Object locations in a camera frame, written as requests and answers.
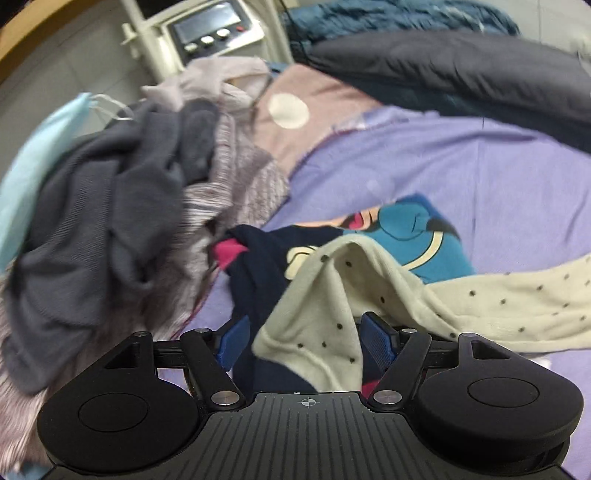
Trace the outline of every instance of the blue gripper pad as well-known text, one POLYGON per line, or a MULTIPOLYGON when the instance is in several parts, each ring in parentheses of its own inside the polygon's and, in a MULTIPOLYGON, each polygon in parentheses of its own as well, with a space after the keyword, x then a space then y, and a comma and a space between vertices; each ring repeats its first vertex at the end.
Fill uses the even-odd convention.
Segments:
POLYGON ((359 339, 365 345, 378 367, 385 372, 396 358, 390 333, 383 330, 367 313, 361 317, 359 339))
POLYGON ((238 320, 226 333, 222 336, 219 349, 216 354, 217 362, 227 372, 229 371, 242 351, 248 345, 251 336, 251 321, 248 316, 244 316, 238 320))

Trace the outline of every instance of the ribbed black surface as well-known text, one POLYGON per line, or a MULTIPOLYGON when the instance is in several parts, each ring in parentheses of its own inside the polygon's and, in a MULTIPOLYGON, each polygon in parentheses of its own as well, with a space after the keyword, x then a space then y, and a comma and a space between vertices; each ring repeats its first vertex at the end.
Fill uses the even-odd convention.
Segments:
MULTIPOLYGON (((46 480, 83 478, 89 477, 56 468, 46 480)), ((419 442, 403 416, 374 413, 363 406, 356 394, 342 393, 310 397, 260 394, 251 406, 239 412, 212 415, 197 439, 174 458, 151 470, 117 478, 485 480, 494 477, 446 463, 419 442)), ((514 478, 570 479, 558 468, 514 478)))

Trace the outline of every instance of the cream polka dot sock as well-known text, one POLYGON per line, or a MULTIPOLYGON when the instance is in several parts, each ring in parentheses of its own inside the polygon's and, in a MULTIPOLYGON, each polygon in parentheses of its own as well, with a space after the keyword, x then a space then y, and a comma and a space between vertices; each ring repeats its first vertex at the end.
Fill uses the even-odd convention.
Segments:
POLYGON ((589 348, 591 256, 544 271, 424 285, 375 241, 346 235, 300 267, 253 352, 318 391, 360 390, 355 320, 367 311, 449 339, 475 332, 515 352, 589 348))

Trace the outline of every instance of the gray sweater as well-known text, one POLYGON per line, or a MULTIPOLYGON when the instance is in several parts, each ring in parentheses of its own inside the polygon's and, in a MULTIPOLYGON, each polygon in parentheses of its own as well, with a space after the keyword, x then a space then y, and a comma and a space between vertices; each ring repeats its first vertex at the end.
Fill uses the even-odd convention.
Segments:
POLYGON ((153 290, 186 179, 207 179, 217 119, 205 100, 179 113, 142 102, 133 121, 111 123, 47 179, 4 292, 12 333, 2 356, 23 392, 48 386, 115 301, 153 290))

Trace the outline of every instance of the lavender fabric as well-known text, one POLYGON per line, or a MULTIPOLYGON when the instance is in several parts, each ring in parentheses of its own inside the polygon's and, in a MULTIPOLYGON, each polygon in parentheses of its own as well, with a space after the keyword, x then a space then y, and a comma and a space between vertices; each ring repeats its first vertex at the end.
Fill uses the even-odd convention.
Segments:
MULTIPOLYGON (((539 270, 591 252, 589 178, 589 155, 539 132, 389 106, 365 114, 357 131, 335 135, 313 151, 291 179, 290 200, 264 229, 422 193, 456 227, 477 272, 539 270)), ((228 277, 221 273, 186 330, 218 328, 232 306, 228 277)), ((547 358, 552 370, 591 398, 591 352, 547 358)), ((564 463, 578 480, 591 478, 589 443, 591 418, 584 414, 564 463)))

